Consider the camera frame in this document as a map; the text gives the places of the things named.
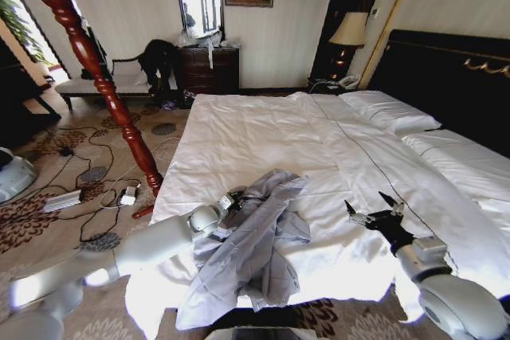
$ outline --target wooden dresser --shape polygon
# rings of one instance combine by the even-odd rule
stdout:
[[[175,80],[179,93],[210,95],[239,93],[239,49],[215,48],[213,69],[207,48],[181,48],[175,60]]]

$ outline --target black headboard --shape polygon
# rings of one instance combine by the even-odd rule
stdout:
[[[510,40],[395,29],[368,88],[510,158]]]

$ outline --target table lamp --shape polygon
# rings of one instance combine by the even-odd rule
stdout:
[[[367,12],[347,12],[340,27],[329,39],[329,42],[333,45],[340,46],[339,52],[336,52],[331,59],[331,73],[329,76],[332,80],[340,80],[347,74],[356,49],[363,47],[365,44],[367,16]]]

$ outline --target floor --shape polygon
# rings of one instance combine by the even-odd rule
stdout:
[[[133,165],[131,153],[120,130],[100,100],[73,99],[74,112],[51,88],[42,96],[62,116],[58,125],[33,137],[16,150],[37,168],[39,177],[21,196],[0,205],[0,321],[7,314],[9,279],[28,265],[55,254],[80,247],[101,250],[115,247],[135,230],[145,227],[150,216],[133,220],[131,214],[153,204],[154,197],[140,170]],[[34,112],[45,112],[34,101],[26,104]],[[179,143],[188,111],[164,111],[148,100],[127,100],[135,125],[152,150],[159,171],[164,174]],[[69,147],[73,155],[58,153]],[[114,180],[123,175],[122,180]],[[127,185],[139,188],[134,206],[100,208],[113,201],[113,187],[120,192]],[[52,213],[41,207],[48,197],[82,189],[80,205]],[[126,278],[109,287],[86,289],[83,303],[65,320],[65,338],[73,340],[143,338],[124,309]],[[263,310],[253,314],[235,311],[214,327],[235,325],[274,325],[311,328],[331,339],[428,339],[447,338],[428,319],[406,325],[394,292],[389,290],[379,303],[321,299],[284,309]],[[211,328],[178,332],[175,310],[167,310],[158,339],[203,339]]]

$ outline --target lamp shade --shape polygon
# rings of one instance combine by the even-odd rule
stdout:
[[[329,42],[338,45],[364,45],[367,16],[367,12],[347,12]]]

